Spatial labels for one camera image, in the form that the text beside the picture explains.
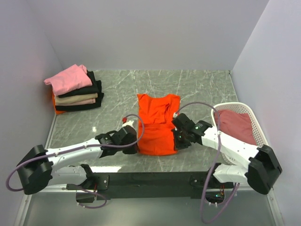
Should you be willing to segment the orange t-shirt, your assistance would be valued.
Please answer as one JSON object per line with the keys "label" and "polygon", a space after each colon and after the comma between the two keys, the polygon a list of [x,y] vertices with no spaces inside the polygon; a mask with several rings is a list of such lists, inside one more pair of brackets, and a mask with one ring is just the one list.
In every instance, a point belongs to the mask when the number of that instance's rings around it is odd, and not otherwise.
{"label": "orange t-shirt", "polygon": [[55,111],[56,115],[60,115],[60,114],[66,113],[66,111],[59,111],[59,110],[56,109],[55,95],[54,95],[53,92],[52,92],[52,103],[53,103],[53,108],[54,108],[54,111]]}
{"label": "orange t-shirt", "polygon": [[148,94],[137,94],[139,153],[150,156],[174,155],[174,135],[172,123],[174,113],[180,108],[181,97],[168,94],[165,97],[150,97]]}

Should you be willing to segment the folded orange t-shirt bottom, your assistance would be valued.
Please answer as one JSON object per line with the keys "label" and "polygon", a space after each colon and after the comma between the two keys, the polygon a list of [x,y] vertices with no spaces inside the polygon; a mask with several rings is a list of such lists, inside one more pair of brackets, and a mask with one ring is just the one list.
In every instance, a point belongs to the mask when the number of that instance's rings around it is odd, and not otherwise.
{"label": "folded orange t-shirt bottom", "polygon": [[66,111],[59,111],[59,110],[56,109],[55,95],[54,95],[53,92],[52,92],[52,103],[53,103],[53,108],[54,108],[54,111],[55,111],[56,115],[60,115],[60,114],[66,113]]}

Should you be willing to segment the folded pink t-shirt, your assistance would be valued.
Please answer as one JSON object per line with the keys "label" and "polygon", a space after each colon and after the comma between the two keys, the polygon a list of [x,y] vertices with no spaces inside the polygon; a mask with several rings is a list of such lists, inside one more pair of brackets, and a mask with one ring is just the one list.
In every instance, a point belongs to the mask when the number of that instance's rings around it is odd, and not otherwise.
{"label": "folded pink t-shirt", "polygon": [[55,96],[66,94],[70,91],[92,85],[84,65],[74,64],[51,78],[44,80],[46,85],[51,85]]}

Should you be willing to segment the dusty red t-shirt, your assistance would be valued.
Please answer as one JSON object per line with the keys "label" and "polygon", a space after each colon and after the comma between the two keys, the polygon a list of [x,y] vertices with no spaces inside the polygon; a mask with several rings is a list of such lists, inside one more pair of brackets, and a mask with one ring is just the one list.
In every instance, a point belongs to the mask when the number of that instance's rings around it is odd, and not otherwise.
{"label": "dusty red t-shirt", "polygon": [[256,145],[253,137],[252,122],[247,113],[219,110],[220,131],[245,143]]}

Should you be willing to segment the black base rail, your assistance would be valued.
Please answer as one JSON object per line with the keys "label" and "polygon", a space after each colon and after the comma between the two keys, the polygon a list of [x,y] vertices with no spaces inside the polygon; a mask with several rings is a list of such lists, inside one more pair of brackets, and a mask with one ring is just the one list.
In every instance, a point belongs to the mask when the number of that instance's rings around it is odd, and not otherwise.
{"label": "black base rail", "polygon": [[80,186],[97,192],[89,194],[68,184],[66,189],[76,192],[78,203],[92,203],[94,200],[122,198],[201,198],[207,172],[120,172],[94,173]]}

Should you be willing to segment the folded beige t-shirt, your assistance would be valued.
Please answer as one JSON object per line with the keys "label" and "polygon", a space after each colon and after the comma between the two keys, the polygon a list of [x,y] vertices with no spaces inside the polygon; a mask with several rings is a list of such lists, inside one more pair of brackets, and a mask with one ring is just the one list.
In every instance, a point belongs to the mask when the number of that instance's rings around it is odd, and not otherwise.
{"label": "folded beige t-shirt", "polygon": [[85,105],[85,104],[95,103],[97,97],[98,97],[97,93],[75,95],[71,97],[54,96],[54,101],[55,101],[55,105],[59,105],[59,106]]}

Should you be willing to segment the white perforated laundry basket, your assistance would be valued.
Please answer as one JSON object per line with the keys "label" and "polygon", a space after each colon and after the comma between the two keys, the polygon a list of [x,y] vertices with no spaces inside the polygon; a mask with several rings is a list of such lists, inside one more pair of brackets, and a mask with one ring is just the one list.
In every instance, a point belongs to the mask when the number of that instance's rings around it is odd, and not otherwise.
{"label": "white perforated laundry basket", "polygon": [[241,102],[227,102],[214,106],[211,111],[212,124],[221,120],[221,153],[229,164],[247,167],[249,158],[255,157],[257,148],[267,144],[265,135],[252,111]]}

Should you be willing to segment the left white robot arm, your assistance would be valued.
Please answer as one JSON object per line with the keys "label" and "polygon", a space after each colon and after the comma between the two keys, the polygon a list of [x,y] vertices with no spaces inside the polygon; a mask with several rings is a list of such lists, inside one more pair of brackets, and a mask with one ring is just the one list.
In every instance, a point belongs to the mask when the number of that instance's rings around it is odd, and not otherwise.
{"label": "left white robot arm", "polygon": [[92,189],[99,183],[94,172],[83,161],[138,151],[136,130],[126,125],[118,131],[97,135],[80,144],[45,149],[32,148],[19,162],[19,175],[25,194],[35,194],[47,186],[74,184]]}

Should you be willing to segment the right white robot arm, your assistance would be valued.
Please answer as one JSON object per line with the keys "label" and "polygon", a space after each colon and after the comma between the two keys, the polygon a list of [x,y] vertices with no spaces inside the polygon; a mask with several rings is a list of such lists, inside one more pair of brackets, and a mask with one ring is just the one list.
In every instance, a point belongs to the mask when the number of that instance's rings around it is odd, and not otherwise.
{"label": "right white robot arm", "polygon": [[220,151],[235,160],[232,165],[216,163],[213,177],[220,183],[248,184],[260,194],[268,194],[282,173],[280,163],[268,145],[261,147],[247,144],[223,132],[206,121],[195,123],[185,114],[175,114],[174,142],[177,149],[185,149],[191,143]]}

